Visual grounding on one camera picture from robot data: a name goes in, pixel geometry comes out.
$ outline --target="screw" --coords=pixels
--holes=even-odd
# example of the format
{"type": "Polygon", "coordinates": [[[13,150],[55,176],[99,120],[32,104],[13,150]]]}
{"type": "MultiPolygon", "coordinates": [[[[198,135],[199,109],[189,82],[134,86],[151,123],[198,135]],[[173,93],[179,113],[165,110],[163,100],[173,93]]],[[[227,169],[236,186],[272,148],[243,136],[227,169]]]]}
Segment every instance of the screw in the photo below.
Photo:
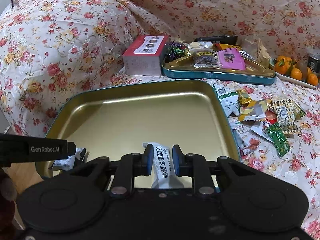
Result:
{"type": "Polygon", "coordinates": [[[125,187],[113,187],[111,189],[111,192],[114,194],[114,195],[123,195],[127,192],[127,189],[125,187]]]}
{"type": "Polygon", "coordinates": [[[212,188],[212,187],[201,187],[199,189],[199,192],[202,195],[210,195],[210,194],[214,193],[214,188],[212,188]]]}

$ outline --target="floral bedspread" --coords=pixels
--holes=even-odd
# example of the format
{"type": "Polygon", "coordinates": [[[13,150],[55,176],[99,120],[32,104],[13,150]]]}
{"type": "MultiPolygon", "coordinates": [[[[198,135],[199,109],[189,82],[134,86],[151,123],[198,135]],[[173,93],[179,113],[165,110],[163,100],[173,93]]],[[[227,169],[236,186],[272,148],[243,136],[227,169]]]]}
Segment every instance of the floral bedspread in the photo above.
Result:
{"type": "MultiPolygon", "coordinates": [[[[167,77],[126,76],[122,53],[138,34],[172,40],[237,34],[261,38],[272,55],[304,58],[319,47],[320,0],[15,0],[0,19],[0,107],[19,135],[43,137],[68,98],[88,90],[167,77]]],[[[221,83],[207,80],[208,83],[221,83]]],[[[280,159],[263,138],[242,161],[300,187],[310,209],[303,228],[320,239],[319,90],[277,79],[244,87],[253,99],[292,97],[307,111],[301,136],[280,159]]]]}

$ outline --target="pink snack package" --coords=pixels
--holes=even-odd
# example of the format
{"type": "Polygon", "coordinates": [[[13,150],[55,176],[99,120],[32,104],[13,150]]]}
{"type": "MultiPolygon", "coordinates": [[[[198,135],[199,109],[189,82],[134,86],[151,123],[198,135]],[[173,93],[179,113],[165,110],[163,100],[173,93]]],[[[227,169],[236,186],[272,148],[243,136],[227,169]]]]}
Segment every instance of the pink snack package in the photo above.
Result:
{"type": "Polygon", "coordinates": [[[220,50],[218,51],[218,58],[222,68],[245,70],[244,59],[237,49],[220,50]]]}

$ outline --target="gold metal tray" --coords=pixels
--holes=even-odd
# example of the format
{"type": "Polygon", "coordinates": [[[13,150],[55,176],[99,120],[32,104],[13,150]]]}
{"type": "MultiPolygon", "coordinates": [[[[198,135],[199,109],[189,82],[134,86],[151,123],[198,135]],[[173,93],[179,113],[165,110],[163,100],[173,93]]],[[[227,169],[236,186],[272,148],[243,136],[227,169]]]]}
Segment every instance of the gold metal tray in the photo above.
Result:
{"type": "MultiPolygon", "coordinates": [[[[85,92],[71,98],[51,126],[47,138],[67,139],[90,152],[88,161],[143,153],[143,142],[157,142],[183,153],[215,161],[225,155],[238,160],[228,120],[212,89],[199,80],[121,86],[85,92]]],[[[52,177],[52,162],[36,163],[37,172],[52,177]]],[[[181,178],[191,187],[190,178],[181,178]]],[[[136,187],[151,187],[153,177],[137,177],[136,187]]]]}
{"type": "Polygon", "coordinates": [[[206,71],[214,73],[230,73],[242,74],[260,77],[274,77],[275,72],[270,68],[265,68],[259,65],[256,61],[244,59],[246,70],[225,69],[225,68],[194,68],[194,60],[192,56],[178,58],[172,62],[166,63],[165,68],[168,70],[181,70],[181,71],[206,71]]]}

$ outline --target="snack packet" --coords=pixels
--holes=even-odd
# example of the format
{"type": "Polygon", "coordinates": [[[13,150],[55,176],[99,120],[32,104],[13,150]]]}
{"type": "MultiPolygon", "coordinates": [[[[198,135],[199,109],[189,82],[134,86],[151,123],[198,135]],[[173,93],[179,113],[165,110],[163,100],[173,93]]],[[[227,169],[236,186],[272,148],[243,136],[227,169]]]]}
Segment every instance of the snack packet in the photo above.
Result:
{"type": "Polygon", "coordinates": [[[222,43],[216,43],[216,46],[218,47],[218,49],[237,49],[238,51],[241,51],[241,46],[234,46],[222,43]]]}
{"type": "Polygon", "coordinates": [[[219,62],[223,68],[245,70],[244,59],[237,49],[224,49],[218,51],[219,62]]]}
{"type": "Polygon", "coordinates": [[[218,53],[216,51],[203,51],[194,53],[193,60],[195,61],[194,68],[213,67],[221,68],[218,53]]]}
{"type": "Polygon", "coordinates": [[[249,94],[244,89],[237,89],[236,91],[239,94],[239,99],[238,100],[239,100],[239,102],[241,104],[247,104],[247,103],[250,103],[252,101],[252,99],[250,98],[249,94]]]}
{"type": "Polygon", "coordinates": [[[276,122],[267,129],[269,137],[273,140],[278,154],[283,157],[287,152],[290,151],[290,145],[287,138],[284,136],[279,124],[276,122]]]}
{"type": "Polygon", "coordinates": [[[234,90],[230,90],[222,85],[214,84],[213,88],[218,95],[219,101],[222,105],[222,108],[227,117],[231,113],[234,113],[236,116],[240,115],[239,112],[239,102],[238,102],[238,93],[234,90]]]}
{"type": "Polygon", "coordinates": [[[236,139],[238,147],[243,151],[244,155],[255,151],[259,144],[254,136],[249,132],[241,122],[229,122],[233,135],[236,139]]]}
{"type": "Polygon", "coordinates": [[[201,51],[212,51],[213,44],[210,41],[194,41],[188,45],[191,54],[201,51]]]}
{"type": "Polygon", "coordinates": [[[146,148],[148,144],[153,145],[152,170],[155,180],[151,188],[183,188],[183,183],[179,181],[174,172],[169,148],[155,142],[143,143],[142,145],[146,148]]]}
{"type": "Polygon", "coordinates": [[[276,122],[277,122],[276,114],[270,110],[267,110],[266,119],[262,122],[260,121],[255,122],[250,128],[250,130],[273,143],[273,140],[270,138],[270,136],[267,133],[267,128],[276,122]]]}
{"type": "Polygon", "coordinates": [[[226,68],[245,70],[244,60],[237,49],[224,49],[220,51],[203,51],[193,54],[194,68],[226,68]]]}
{"type": "Polygon", "coordinates": [[[52,171],[69,171],[82,162],[82,158],[84,158],[85,153],[85,148],[77,148],[75,155],[69,156],[69,158],[65,160],[55,160],[49,169],[52,171]]]}
{"type": "Polygon", "coordinates": [[[307,113],[292,99],[281,99],[281,100],[273,100],[270,103],[271,107],[274,109],[276,106],[289,105],[293,106],[294,117],[295,119],[300,119],[304,117],[307,113]]]}
{"type": "Polygon", "coordinates": [[[277,114],[279,126],[284,134],[300,133],[300,129],[297,127],[292,101],[289,102],[287,99],[275,100],[272,101],[270,105],[277,114]]]}
{"type": "Polygon", "coordinates": [[[267,49],[265,46],[263,46],[261,39],[259,38],[258,42],[258,62],[260,65],[268,68],[269,67],[269,61],[271,57],[267,52],[267,49]]]}
{"type": "Polygon", "coordinates": [[[263,99],[251,101],[239,116],[239,121],[263,121],[266,119],[266,111],[271,100],[263,99]]]}

